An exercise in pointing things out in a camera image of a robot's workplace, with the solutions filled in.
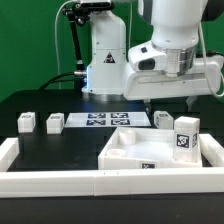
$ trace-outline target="white tray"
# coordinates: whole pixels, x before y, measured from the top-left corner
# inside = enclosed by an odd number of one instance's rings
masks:
[[[201,168],[197,162],[173,158],[174,131],[118,127],[98,157],[99,169]]]

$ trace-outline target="white container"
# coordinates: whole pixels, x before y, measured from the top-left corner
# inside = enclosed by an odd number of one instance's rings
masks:
[[[197,162],[199,126],[198,118],[180,117],[174,121],[174,159]]]
[[[98,168],[114,170],[202,167],[200,151],[197,162],[191,163],[175,160],[173,148],[174,130],[118,127],[98,157]]]

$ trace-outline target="white box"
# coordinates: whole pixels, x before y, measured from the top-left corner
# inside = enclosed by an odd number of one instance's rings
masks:
[[[213,167],[224,167],[224,148],[210,135],[200,134],[201,152]]]
[[[6,172],[18,154],[18,139],[7,138],[0,146],[0,172]]]
[[[47,133],[48,134],[61,134],[65,126],[64,114],[56,113],[51,114],[47,119]]]
[[[34,112],[22,113],[17,121],[19,133],[30,133],[36,125]]]
[[[180,117],[174,121],[174,158],[196,162],[199,152],[200,119]]]
[[[166,111],[155,111],[154,124],[159,129],[173,129],[173,117]]]
[[[130,141],[120,141],[120,134],[124,138],[133,136]],[[173,158],[174,131],[145,128],[118,127],[98,157],[98,168],[113,169],[149,169],[149,168],[183,168],[202,167],[200,151],[197,162],[186,162]]]

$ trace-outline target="white block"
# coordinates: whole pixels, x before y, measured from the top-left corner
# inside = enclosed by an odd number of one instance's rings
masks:
[[[120,171],[99,171],[95,176],[94,195],[129,194],[129,176],[120,175]]]
[[[93,196],[95,171],[0,173],[1,197]]]
[[[64,114],[56,113],[51,114],[47,119],[47,133],[48,134],[61,134],[65,126]]]
[[[210,135],[200,134],[202,154],[214,167],[224,167],[224,148]]]
[[[18,154],[18,139],[7,138],[0,146],[0,172],[6,172]]]
[[[22,113],[17,121],[19,133],[30,133],[36,125],[35,113]]]
[[[180,117],[174,121],[174,159],[197,162],[199,125],[198,118]]]
[[[166,111],[155,111],[154,124],[159,129],[173,129],[173,117]]]

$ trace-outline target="cable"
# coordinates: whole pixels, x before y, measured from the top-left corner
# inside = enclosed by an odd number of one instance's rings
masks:
[[[43,86],[41,86],[39,88],[39,90],[45,90],[50,84],[54,84],[54,83],[61,83],[61,82],[74,82],[76,79],[65,79],[65,80],[56,80],[56,81],[51,81],[51,82],[48,82],[46,84],[44,84]]]
[[[224,89],[223,89],[221,94],[217,94],[216,92],[214,92],[212,90],[211,85],[209,83],[208,72],[207,72],[205,41],[204,41],[204,35],[203,35],[203,30],[202,30],[201,23],[199,24],[199,36],[200,36],[200,40],[201,40],[202,54],[203,54],[203,61],[204,61],[204,70],[205,70],[205,78],[207,80],[208,88],[209,88],[210,92],[213,94],[213,96],[219,99],[219,98],[224,96]],[[224,77],[223,77],[223,75],[221,75],[221,80],[222,80],[222,85],[224,86]]]
[[[58,47],[58,19],[59,19],[60,12],[65,7],[65,5],[67,5],[69,3],[74,3],[74,2],[77,2],[77,0],[70,0],[70,1],[63,3],[61,5],[61,7],[59,8],[59,10],[56,14],[56,18],[55,18],[55,25],[54,25],[55,33],[54,33],[54,35],[55,35],[55,50],[56,50],[58,74],[61,74],[61,61],[60,61],[60,54],[59,54],[59,47]]]
[[[128,50],[131,48],[132,21],[133,21],[133,9],[132,9],[132,2],[131,2],[130,3],[130,24],[129,24],[129,36],[128,36]]]
[[[58,75],[58,76],[56,76],[56,77],[53,77],[53,78],[51,78],[48,82],[46,82],[45,84],[43,84],[43,85],[39,88],[39,90],[44,90],[44,89],[45,89],[49,84],[51,84],[52,82],[54,82],[54,81],[56,81],[56,80],[58,80],[58,79],[61,79],[61,78],[63,78],[63,77],[67,77],[67,76],[74,76],[74,73],[69,72],[69,73],[64,73],[64,74]]]

